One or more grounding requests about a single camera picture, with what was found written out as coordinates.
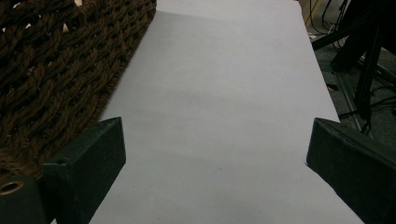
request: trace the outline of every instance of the black cable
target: black cable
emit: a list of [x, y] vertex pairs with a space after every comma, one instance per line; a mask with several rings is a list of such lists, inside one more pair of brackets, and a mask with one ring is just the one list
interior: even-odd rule
[[384, 103], [386, 101], [389, 101], [389, 100], [393, 100], [393, 99], [396, 99], [396, 96], [391, 96], [391, 97], [385, 98], [385, 99], [380, 100], [380, 101], [378, 101], [378, 102], [376, 102], [376, 103], [374, 103], [374, 104], [372, 104], [370, 106], [381, 105], [382, 103]]
[[377, 110], [372, 110], [372, 112], [378, 112], [378, 111], [381, 111], [381, 110], [384, 110], [384, 109], [391, 109], [394, 106], [395, 106], [394, 104], [388, 105], [388, 106], [382, 106], [381, 108], [378, 108]]
[[335, 23], [334, 30], [338, 30], [338, 26], [340, 25], [340, 20], [341, 20], [341, 10], [340, 13], [338, 14], [337, 22]]
[[326, 12], [327, 12], [327, 8], [329, 8], [329, 5], [330, 5], [330, 3], [332, 2], [332, 0], [329, 0], [328, 2], [327, 2], [327, 5], [326, 5], [326, 7], [324, 8], [324, 10], [323, 10], [323, 13], [322, 13], [322, 26], [326, 29], [326, 30], [328, 30], [328, 31], [330, 31], [330, 29], [332, 29], [332, 27], [330, 27], [330, 28], [327, 28], [326, 27], [326, 25], [325, 25], [325, 20], [324, 20], [324, 18], [325, 18], [325, 15], [326, 15]]
[[[335, 26], [335, 29], [338, 30], [339, 25], [341, 23], [341, 21], [344, 18], [344, 14], [345, 14], [345, 9], [347, 8], [347, 0], [344, 0], [344, 2], [341, 4], [340, 6], [340, 14], [338, 15], [338, 20], [337, 20], [337, 25]], [[341, 48], [341, 44], [340, 44], [340, 40], [337, 40], [337, 44], [338, 44], [338, 48]]]
[[[386, 101], [393, 100], [393, 99], [396, 99], [396, 96], [391, 96], [391, 97], [385, 98], [385, 99], [383, 99], [383, 100], [380, 100], [380, 101], [378, 101], [378, 102], [376, 102], [376, 103], [370, 105], [370, 107], [374, 107], [374, 106], [376, 106], [376, 105], [383, 105]], [[355, 115], [355, 114], [357, 114], [357, 113], [359, 113], [359, 110], [349, 111], [349, 112], [346, 112], [346, 113], [344, 113], [344, 114], [338, 115], [338, 118], [339, 118], [339, 119], [346, 119], [346, 118], [348, 118], [348, 117], [350, 117], [350, 116], [352, 116], [352, 115]]]
[[309, 33], [310, 35], [327, 35], [327, 34], [311, 34], [311, 33]]
[[394, 105], [394, 104], [396, 104], [396, 101], [389, 102], [389, 103], [382, 103], [381, 105]]
[[371, 90], [371, 94], [374, 94], [375, 91], [379, 91], [379, 90], [382, 90], [382, 89], [391, 89], [391, 90], [393, 90], [393, 89], [395, 89], [395, 87], [394, 86], [380, 86], [380, 87], [377, 87], [377, 88], [373, 88]]
[[337, 51], [337, 53], [340, 51], [337, 46], [335, 46], [334, 42], [332, 42], [332, 46], [334, 47], [335, 51]]
[[363, 127], [361, 128], [361, 133], [365, 133], [367, 128], [368, 128], [368, 132], [366, 134], [368, 134], [371, 130], [371, 121], [369, 119], [366, 120]]
[[319, 31], [314, 25], [314, 21], [312, 20], [312, 0], [309, 0], [309, 19], [311, 20], [311, 26], [312, 28], [314, 28], [315, 31], [317, 31], [321, 35], [326, 35], [325, 33]]

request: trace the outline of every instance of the wicker basket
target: wicker basket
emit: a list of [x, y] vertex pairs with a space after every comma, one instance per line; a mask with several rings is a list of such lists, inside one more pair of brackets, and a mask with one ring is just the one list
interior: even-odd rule
[[155, 7], [0, 0], [0, 181], [40, 177], [44, 161], [97, 121]]

